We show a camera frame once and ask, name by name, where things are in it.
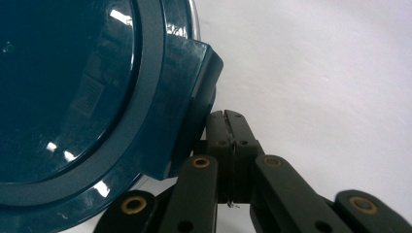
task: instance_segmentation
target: container lid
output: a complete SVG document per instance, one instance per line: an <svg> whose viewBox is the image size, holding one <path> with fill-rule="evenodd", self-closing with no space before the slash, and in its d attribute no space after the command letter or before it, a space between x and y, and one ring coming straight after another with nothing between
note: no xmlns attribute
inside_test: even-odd
<svg viewBox="0 0 412 233"><path fill-rule="evenodd" d="M129 0L0 3L4 229L54 231L107 202L111 187L68 174L95 172L80 165L106 141L129 102L141 60L134 9ZM53 181L62 176L64 182ZM118 184L125 189L130 180ZM88 206L90 199L100 204Z"/></svg>

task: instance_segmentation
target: brass screw insert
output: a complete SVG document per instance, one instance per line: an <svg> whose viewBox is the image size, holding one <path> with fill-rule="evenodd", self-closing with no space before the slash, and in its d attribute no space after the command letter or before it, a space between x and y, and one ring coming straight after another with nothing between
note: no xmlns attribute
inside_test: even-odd
<svg viewBox="0 0 412 233"><path fill-rule="evenodd" d="M266 165L271 166L271 167L280 167L282 165L282 162L275 158L275 157L265 157L264 158L264 163L266 163Z"/></svg>
<svg viewBox="0 0 412 233"><path fill-rule="evenodd" d="M349 203L358 211L368 214L375 215L378 213L378 207L375 203L371 202L369 199L359 196L353 196L349 198Z"/></svg>
<svg viewBox="0 0 412 233"><path fill-rule="evenodd" d="M131 196L121 203L121 210L127 215L135 215L145 209L146 199L142 196Z"/></svg>
<svg viewBox="0 0 412 233"><path fill-rule="evenodd" d="M192 164L196 168L205 168L210 165L210 160L207 158L199 157L194 159Z"/></svg>

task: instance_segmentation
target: white background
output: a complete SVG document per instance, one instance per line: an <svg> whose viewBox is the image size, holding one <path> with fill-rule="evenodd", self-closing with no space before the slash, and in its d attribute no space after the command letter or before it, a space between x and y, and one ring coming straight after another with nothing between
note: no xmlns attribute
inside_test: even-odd
<svg viewBox="0 0 412 233"><path fill-rule="evenodd" d="M214 109L243 114L265 152L324 197L363 190L412 222L412 2L196 5L202 41L224 62ZM217 232L253 232L248 219L248 206L220 206Z"/></svg>

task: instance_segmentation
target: white surface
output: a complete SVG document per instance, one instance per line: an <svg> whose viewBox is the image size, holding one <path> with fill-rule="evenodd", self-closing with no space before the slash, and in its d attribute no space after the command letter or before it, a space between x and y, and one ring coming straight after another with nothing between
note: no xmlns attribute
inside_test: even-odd
<svg viewBox="0 0 412 233"><path fill-rule="evenodd" d="M224 61L214 109L243 114L265 152L324 197L363 190L412 222L412 3L196 5L202 41ZM248 211L221 208L217 232L253 232Z"/></svg>

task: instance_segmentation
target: screw hole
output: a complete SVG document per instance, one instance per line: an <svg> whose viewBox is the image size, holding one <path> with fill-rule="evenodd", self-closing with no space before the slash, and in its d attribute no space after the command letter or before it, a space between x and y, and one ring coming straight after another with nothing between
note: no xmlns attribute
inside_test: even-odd
<svg viewBox="0 0 412 233"><path fill-rule="evenodd" d="M182 233L189 233L193 230L193 224L189 221L181 221L178 224L178 231Z"/></svg>
<svg viewBox="0 0 412 233"><path fill-rule="evenodd" d="M353 196L349 198L349 203L352 207L364 214L375 215L379 212L375 203L365 197Z"/></svg>
<svg viewBox="0 0 412 233"><path fill-rule="evenodd" d="M196 168L205 168L210 165L210 161L207 158L196 158L192 164Z"/></svg>
<svg viewBox="0 0 412 233"><path fill-rule="evenodd" d="M135 209L137 207L139 207L140 205L142 205L142 202L139 200L132 200L129 203L127 203L126 207L128 209Z"/></svg>
<svg viewBox="0 0 412 233"><path fill-rule="evenodd" d="M142 196L131 196L121 203L121 210L127 215L135 215L146 208L146 199Z"/></svg>
<svg viewBox="0 0 412 233"><path fill-rule="evenodd" d="M264 163L266 163L266 165L271 166L271 167L279 167L282 165L282 162L273 156L265 157Z"/></svg>
<svg viewBox="0 0 412 233"><path fill-rule="evenodd" d="M332 232L332 228L329 226L329 224L327 224L324 221L316 221L315 222L315 227L316 229L318 229L320 232L324 232L324 233L330 233Z"/></svg>

